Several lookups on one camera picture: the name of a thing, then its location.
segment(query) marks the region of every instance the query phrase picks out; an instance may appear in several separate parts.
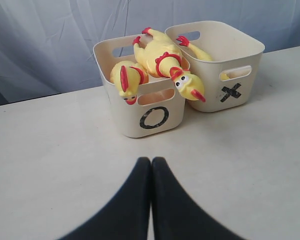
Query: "gray curtain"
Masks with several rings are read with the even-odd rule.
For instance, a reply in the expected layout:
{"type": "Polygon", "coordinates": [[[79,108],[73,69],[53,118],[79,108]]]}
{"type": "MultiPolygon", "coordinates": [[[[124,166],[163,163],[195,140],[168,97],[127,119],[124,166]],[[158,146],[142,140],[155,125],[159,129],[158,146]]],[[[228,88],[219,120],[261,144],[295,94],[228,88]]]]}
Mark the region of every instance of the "gray curtain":
{"type": "Polygon", "coordinates": [[[1,97],[100,86],[99,41],[202,20],[251,35],[265,52],[300,46],[300,0],[0,0],[1,97]]]}

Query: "rubber chicken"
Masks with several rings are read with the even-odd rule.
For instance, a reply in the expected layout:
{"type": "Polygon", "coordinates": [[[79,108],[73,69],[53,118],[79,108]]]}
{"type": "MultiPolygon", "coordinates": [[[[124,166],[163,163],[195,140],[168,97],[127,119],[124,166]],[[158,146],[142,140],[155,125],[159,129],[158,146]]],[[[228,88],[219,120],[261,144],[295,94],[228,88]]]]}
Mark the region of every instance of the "rubber chicken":
{"type": "Polygon", "coordinates": [[[172,78],[180,95],[192,101],[205,102],[205,87],[202,80],[191,74],[189,69],[182,69],[181,49],[163,32],[147,27],[143,34],[152,36],[145,48],[139,46],[140,36],[133,41],[135,60],[155,78],[172,78]]]}
{"type": "Polygon", "coordinates": [[[119,95],[129,105],[137,101],[138,86],[149,82],[147,71],[139,63],[120,61],[112,68],[109,81],[119,91],[119,95]]]}
{"type": "MultiPolygon", "coordinates": [[[[179,36],[176,40],[181,42],[179,43],[180,46],[189,48],[195,54],[195,57],[197,59],[207,62],[213,62],[213,58],[210,56],[210,54],[193,45],[185,36],[179,36]]],[[[224,81],[230,79],[230,77],[223,72],[220,74],[220,79],[224,81]]]]}

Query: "basket handle hole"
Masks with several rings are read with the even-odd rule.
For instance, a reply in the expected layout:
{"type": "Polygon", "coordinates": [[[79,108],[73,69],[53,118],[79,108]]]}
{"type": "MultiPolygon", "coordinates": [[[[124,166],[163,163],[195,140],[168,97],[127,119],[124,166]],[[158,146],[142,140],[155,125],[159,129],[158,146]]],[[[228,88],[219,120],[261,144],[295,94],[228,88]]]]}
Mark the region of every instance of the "basket handle hole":
{"type": "Polygon", "coordinates": [[[151,92],[144,95],[141,95],[137,99],[137,103],[141,106],[159,103],[172,99],[175,96],[175,90],[173,88],[168,88],[165,90],[151,92]]]}
{"type": "Polygon", "coordinates": [[[252,72],[252,67],[250,65],[227,69],[227,70],[223,70],[219,74],[219,79],[225,82],[225,81],[230,81],[232,79],[244,78],[249,76],[251,72],[252,72]]]}
{"type": "Polygon", "coordinates": [[[191,31],[179,34],[178,36],[185,36],[189,41],[194,41],[200,38],[200,32],[199,31],[191,31]]]}
{"type": "Polygon", "coordinates": [[[134,54],[134,47],[132,46],[132,44],[130,46],[117,47],[112,51],[112,55],[115,58],[130,56],[133,54],[134,54]]]}

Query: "white storage basket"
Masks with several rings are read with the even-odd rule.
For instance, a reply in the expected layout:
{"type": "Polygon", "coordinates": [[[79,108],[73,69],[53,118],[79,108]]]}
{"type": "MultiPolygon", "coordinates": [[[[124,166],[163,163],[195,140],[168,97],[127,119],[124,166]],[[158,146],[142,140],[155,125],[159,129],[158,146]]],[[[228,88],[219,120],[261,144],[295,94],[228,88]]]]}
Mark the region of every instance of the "white storage basket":
{"type": "Polygon", "coordinates": [[[188,103],[206,113],[244,104],[249,99],[264,44],[219,21],[191,22],[165,30],[177,45],[180,42],[176,38],[193,32],[197,32],[199,38],[190,42],[209,53],[214,61],[199,60],[190,49],[180,46],[190,63],[191,73],[200,77],[205,86],[206,102],[188,100],[188,103]],[[231,79],[222,81],[221,73],[227,73],[231,79]]]}
{"type": "MultiPolygon", "coordinates": [[[[137,102],[128,105],[120,96],[115,85],[109,82],[113,66],[123,60],[136,62],[134,54],[115,57],[117,48],[132,46],[140,35],[124,36],[101,41],[94,48],[94,57],[99,67],[103,86],[110,101],[112,116],[117,129],[130,138],[140,138],[177,127],[183,120],[185,99],[181,97],[171,78],[154,78],[138,87],[137,102]]],[[[186,58],[184,68],[189,67],[186,58]]]]}

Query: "white table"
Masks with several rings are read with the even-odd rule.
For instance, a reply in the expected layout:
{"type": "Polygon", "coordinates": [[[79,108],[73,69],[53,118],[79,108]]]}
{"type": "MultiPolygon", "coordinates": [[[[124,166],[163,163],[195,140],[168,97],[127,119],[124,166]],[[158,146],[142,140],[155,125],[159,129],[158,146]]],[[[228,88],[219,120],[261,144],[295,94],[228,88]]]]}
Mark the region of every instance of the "white table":
{"type": "Polygon", "coordinates": [[[140,156],[165,157],[196,202],[239,235],[300,240],[300,47],[263,55],[247,104],[187,107],[178,128],[141,139],[117,133],[103,87],[0,106],[0,240],[71,231],[140,156]]]}

